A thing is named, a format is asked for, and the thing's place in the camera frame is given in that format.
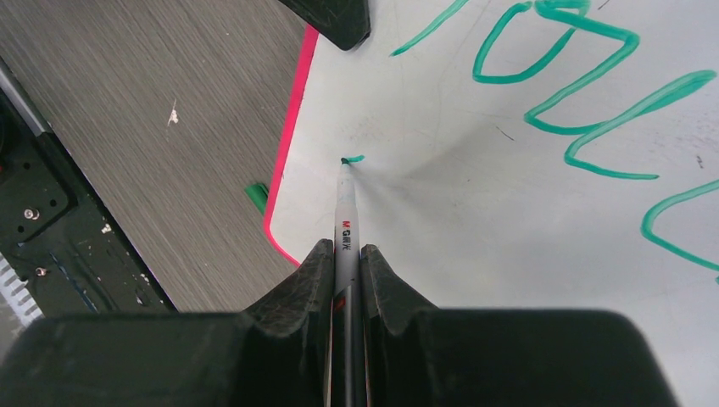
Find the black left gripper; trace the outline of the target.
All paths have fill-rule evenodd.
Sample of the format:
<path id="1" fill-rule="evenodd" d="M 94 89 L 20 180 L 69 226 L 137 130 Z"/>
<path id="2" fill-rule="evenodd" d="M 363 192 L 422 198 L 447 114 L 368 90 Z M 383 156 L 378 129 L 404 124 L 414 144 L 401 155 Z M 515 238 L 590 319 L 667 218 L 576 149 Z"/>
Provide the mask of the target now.
<path id="1" fill-rule="evenodd" d="M 342 51 L 358 47 L 371 34 L 367 0 L 280 0 L 280 3 Z"/>

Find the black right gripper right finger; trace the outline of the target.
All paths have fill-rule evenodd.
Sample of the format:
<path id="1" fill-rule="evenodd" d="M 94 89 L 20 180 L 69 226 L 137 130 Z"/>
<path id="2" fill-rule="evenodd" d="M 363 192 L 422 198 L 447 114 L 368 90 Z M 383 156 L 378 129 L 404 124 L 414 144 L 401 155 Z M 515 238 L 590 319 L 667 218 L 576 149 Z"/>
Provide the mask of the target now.
<path id="1" fill-rule="evenodd" d="M 644 336 L 597 309 L 442 309 L 361 251 L 374 406 L 674 406 Z"/>

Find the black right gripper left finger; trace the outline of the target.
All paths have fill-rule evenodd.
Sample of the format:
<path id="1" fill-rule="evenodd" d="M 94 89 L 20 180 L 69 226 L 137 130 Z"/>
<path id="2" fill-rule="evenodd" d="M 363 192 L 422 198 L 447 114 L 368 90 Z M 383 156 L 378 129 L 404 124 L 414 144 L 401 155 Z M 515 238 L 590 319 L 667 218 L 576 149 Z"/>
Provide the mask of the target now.
<path id="1" fill-rule="evenodd" d="M 321 239 L 237 313 L 36 321 L 1 364 L 4 406 L 322 406 L 334 247 Z"/>

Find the white green marker pen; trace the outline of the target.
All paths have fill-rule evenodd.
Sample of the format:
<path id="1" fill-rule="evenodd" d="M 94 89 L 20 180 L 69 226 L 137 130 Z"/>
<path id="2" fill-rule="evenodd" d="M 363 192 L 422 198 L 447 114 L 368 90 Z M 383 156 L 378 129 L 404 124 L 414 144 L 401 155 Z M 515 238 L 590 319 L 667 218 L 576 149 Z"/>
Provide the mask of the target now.
<path id="1" fill-rule="evenodd" d="M 337 181 L 332 299 L 331 406 L 366 406 L 365 336 L 360 278 L 359 216 L 352 165 L 342 158 Z"/>

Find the green marker cap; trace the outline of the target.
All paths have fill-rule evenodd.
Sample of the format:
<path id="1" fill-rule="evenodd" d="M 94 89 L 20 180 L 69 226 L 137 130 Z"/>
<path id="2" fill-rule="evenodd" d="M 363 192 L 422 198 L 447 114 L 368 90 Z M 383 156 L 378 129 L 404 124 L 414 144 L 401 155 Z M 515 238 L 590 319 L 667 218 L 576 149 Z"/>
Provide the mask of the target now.
<path id="1" fill-rule="evenodd" d="M 244 192 L 255 208 L 264 215 L 269 200 L 269 188 L 262 182 L 256 182 L 245 187 Z"/>

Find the pink-framed whiteboard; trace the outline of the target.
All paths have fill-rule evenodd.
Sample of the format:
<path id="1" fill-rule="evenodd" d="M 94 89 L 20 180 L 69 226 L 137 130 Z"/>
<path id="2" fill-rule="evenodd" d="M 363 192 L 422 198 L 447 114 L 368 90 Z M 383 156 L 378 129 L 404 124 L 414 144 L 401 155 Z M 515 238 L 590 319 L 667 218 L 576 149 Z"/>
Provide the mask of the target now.
<path id="1" fill-rule="evenodd" d="M 718 403 L 718 4 L 373 1 L 343 52 L 308 32 L 265 231 L 362 243 L 447 307 L 611 309 L 679 402 Z"/>

